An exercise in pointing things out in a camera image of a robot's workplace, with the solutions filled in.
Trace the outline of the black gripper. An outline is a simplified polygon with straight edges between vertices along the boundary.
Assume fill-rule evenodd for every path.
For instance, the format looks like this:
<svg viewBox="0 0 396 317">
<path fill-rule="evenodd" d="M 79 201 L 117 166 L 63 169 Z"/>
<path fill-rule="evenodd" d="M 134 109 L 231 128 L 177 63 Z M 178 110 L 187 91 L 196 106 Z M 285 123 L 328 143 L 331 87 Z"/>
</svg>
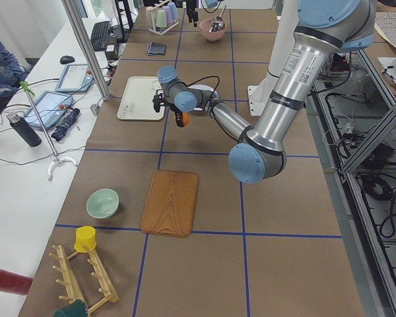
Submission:
<svg viewBox="0 0 396 317">
<path fill-rule="evenodd" d="M 182 113 L 178 111 L 178 108 L 174 103 L 168 102 L 164 96 L 164 91 L 162 89 L 157 89 L 155 95 L 152 98 L 153 108 L 156 113 L 160 112 L 161 108 L 169 107 L 169 109 L 175 112 L 176 125 L 178 127 L 182 126 Z"/>
</svg>

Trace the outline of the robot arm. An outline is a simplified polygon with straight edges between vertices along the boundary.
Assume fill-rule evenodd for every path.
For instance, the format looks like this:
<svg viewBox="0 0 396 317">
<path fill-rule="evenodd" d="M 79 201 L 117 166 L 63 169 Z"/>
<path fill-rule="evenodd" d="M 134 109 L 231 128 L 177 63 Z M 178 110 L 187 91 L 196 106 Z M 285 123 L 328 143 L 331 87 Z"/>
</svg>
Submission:
<svg viewBox="0 0 396 317">
<path fill-rule="evenodd" d="M 238 142 L 228 164 L 239 181 L 254 184 L 276 176 L 286 165 L 282 140 L 327 58 L 367 48 L 376 10 L 376 1 L 299 1 L 294 46 L 256 125 L 233 112 L 215 91 L 187 86 L 171 66 L 158 70 L 162 91 L 154 95 L 154 110 L 168 107 L 178 119 L 196 108 L 204 110 Z"/>
<path fill-rule="evenodd" d="M 194 27 L 197 26 L 197 23 L 199 21 L 199 13 L 197 12 L 199 8 L 202 8 L 206 12 L 211 13 L 215 12 L 215 10 L 219 8 L 220 4 L 222 3 L 222 1 L 219 0 L 185 0 L 181 2 L 182 6 L 186 9 L 189 23 L 193 24 Z"/>
</svg>

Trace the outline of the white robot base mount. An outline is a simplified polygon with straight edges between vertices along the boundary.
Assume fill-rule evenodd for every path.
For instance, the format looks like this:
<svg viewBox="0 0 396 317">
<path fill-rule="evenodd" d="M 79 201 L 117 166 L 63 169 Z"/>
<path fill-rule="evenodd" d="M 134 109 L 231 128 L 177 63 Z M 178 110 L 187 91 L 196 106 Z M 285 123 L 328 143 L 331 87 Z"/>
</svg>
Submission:
<svg viewBox="0 0 396 317">
<path fill-rule="evenodd" d="M 247 87 L 249 112 L 251 116 L 260 116 L 269 100 L 271 88 L 250 85 Z"/>
</svg>

